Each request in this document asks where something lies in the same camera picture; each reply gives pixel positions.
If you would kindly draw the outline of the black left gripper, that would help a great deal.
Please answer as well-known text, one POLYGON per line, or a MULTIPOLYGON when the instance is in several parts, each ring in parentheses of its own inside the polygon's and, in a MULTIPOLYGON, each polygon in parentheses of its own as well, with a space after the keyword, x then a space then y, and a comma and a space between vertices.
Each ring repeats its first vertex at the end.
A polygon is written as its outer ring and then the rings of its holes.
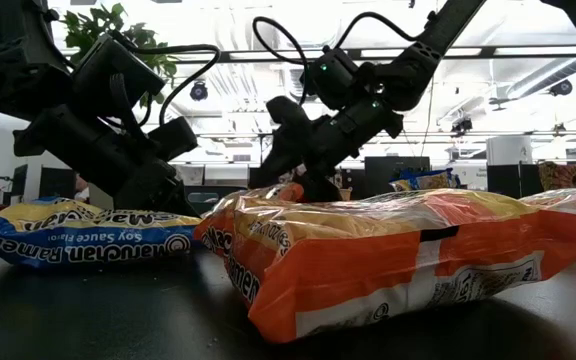
POLYGON ((115 209, 197 216, 176 169, 165 162, 198 146, 188 121, 177 117, 148 137, 142 131, 117 133, 94 116, 59 105, 42 110, 25 129, 14 132, 14 153, 50 152, 112 196, 115 209))

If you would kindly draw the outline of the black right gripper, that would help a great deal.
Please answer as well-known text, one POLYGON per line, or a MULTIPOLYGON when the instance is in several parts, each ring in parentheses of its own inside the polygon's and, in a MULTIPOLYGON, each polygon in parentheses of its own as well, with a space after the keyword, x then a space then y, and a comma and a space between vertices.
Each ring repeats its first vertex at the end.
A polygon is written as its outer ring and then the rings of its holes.
POLYGON ((266 107, 279 127, 272 132, 271 150, 250 176, 248 186, 257 189, 275 184, 281 175, 303 162, 310 145, 307 169, 301 176, 307 202, 341 201, 339 188, 329 180, 335 167, 348 157, 358 157, 359 149, 381 131, 396 138, 403 130, 403 116, 374 98, 346 106, 317 125, 313 135, 305 111, 289 98, 275 97, 266 107))

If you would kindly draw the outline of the orange Maruchan ramen packet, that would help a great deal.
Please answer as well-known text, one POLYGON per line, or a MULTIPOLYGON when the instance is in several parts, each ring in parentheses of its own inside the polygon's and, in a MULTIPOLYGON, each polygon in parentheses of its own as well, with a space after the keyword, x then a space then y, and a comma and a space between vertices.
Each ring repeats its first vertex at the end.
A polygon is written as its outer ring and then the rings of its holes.
POLYGON ((514 199, 463 189, 300 203, 223 198, 194 236, 223 259, 272 343, 486 299, 576 261, 576 188, 514 199))
POLYGON ((301 202, 304 198, 304 188, 295 182, 275 184, 264 190, 263 197, 266 199, 301 202))

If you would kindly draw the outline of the blue Maruchan ramen packet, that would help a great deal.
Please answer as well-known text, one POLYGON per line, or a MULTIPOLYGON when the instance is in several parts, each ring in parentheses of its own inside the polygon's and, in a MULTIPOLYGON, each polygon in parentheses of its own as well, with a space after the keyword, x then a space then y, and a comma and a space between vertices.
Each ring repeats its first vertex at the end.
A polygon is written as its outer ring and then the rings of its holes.
POLYGON ((0 258, 49 269, 129 263, 181 255, 201 245, 199 218, 146 210, 109 210, 49 197, 0 211, 0 258))
POLYGON ((390 182, 395 191, 422 191, 441 188, 459 188, 461 180, 452 168, 411 172, 402 170, 398 177, 390 182))

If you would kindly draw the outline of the blue plastic bin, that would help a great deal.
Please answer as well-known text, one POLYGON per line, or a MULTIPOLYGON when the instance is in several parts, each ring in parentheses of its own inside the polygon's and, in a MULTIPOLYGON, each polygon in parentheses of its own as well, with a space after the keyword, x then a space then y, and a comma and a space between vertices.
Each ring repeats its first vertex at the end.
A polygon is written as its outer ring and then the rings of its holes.
POLYGON ((199 214, 210 211, 222 198, 238 191, 245 190, 241 186, 223 185, 187 185, 185 194, 187 202, 199 214))

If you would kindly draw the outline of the pale round plant pot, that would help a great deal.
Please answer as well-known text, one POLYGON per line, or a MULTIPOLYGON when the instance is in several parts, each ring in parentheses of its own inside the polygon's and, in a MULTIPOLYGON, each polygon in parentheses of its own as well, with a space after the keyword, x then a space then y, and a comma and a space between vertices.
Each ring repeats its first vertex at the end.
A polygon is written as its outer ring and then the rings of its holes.
POLYGON ((114 199, 93 183, 88 183, 89 203, 95 207, 113 210, 114 199))

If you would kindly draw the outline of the green leafy potted tree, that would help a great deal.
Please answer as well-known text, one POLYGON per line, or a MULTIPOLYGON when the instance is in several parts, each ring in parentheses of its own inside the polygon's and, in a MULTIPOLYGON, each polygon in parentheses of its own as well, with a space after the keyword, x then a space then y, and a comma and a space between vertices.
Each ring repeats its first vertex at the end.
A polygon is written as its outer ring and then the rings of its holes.
MULTIPOLYGON (((121 3, 114 4, 110 9, 104 5, 93 7, 88 15, 66 11, 60 20, 67 29, 66 47, 78 49, 70 57, 70 61, 77 64, 102 34, 112 30, 118 30, 138 48, 168 47, 168 43, 156 41, 156 32, 147 29, 145 23, 135 23, 129 27, 125 25, 123 16, 126 14, 121 3)), ((172 62, 173 57, 170 55, 137 54, 137 57, 165 79, 172 79, 177 72, 176 65, 172 62)))

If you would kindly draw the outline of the patterned orange cloth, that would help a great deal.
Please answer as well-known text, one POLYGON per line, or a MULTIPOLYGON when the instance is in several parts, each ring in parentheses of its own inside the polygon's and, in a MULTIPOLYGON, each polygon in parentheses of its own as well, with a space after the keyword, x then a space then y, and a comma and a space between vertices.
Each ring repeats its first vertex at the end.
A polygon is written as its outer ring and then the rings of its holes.
POLYGON ((544 162, 538 165, 538 171, 544 191, 573 188, 576 185, 576 165, 544 162))

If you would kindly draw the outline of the black aluminium rig frame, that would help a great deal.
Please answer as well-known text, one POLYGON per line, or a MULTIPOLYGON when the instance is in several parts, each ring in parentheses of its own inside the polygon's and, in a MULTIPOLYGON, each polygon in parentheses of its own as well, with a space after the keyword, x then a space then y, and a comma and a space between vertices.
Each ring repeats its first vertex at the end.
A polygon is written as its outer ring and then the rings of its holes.
MULTIPOLYGON (((391 61, 401 55, 405 48, 349 48, 344 52, 353 61, 391 61)), ((291 60, 300 60, 297 51, 280 50, 278 53, 291 60)), ((321 55, 321 50, 306 50, 305 57, 314 60, 321 55)), ((175 55, 177 63, 198 64, 212 59, 211 52, 200 51, 175 55)), ((472 60, 472 59, 506 59, 506 58, 571 58, 576 57, 576 45, 558 46, 470 46, 452 47, 444 55, 448 60, 472 60)), ((220 63, 263 63, 278 62, 280 59, 268 51, 222 51, 218 62, 220 63)))

